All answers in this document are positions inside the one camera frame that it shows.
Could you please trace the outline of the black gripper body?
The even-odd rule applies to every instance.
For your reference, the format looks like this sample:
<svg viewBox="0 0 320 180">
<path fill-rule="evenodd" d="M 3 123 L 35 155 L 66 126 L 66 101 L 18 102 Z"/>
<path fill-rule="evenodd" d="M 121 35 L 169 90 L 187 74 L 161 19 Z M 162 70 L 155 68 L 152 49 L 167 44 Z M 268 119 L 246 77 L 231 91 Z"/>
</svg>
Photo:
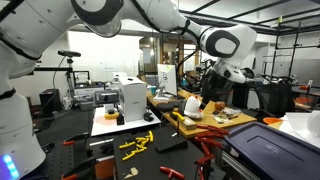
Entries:
<svg viewBox="0 0 320 180">
<path fill-rule="evenodd" d="M 227 102 L 233 82 L 220 76 L 215 71 L 210 70 L 203 78 L 202 82 L 202 106 L 206 106 L 210 101 Z"/>
</svg>

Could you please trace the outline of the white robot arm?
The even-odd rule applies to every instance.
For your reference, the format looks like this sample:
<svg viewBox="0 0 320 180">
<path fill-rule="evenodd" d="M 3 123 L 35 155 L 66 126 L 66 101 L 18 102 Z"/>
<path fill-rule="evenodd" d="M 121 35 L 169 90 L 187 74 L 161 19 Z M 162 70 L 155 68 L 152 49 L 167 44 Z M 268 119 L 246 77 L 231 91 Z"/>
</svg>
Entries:
<svg viewBox="0 0 320 180">
<path fill-rule="evenodd" d="M 72 28 L 82 25 L 100 39 L 112 39 L 126 20 L 183 36 L 218 59 L 218 76 L 246 81 L 240 66 L 257 39 L 248 25 L 198 24 L 173 0 L 10 0 L 0 21 L 0 180 L 21 180 L 46 159 L 28 100 L 10 81 L 31 73 L 43 52 Z"/>
</svg>

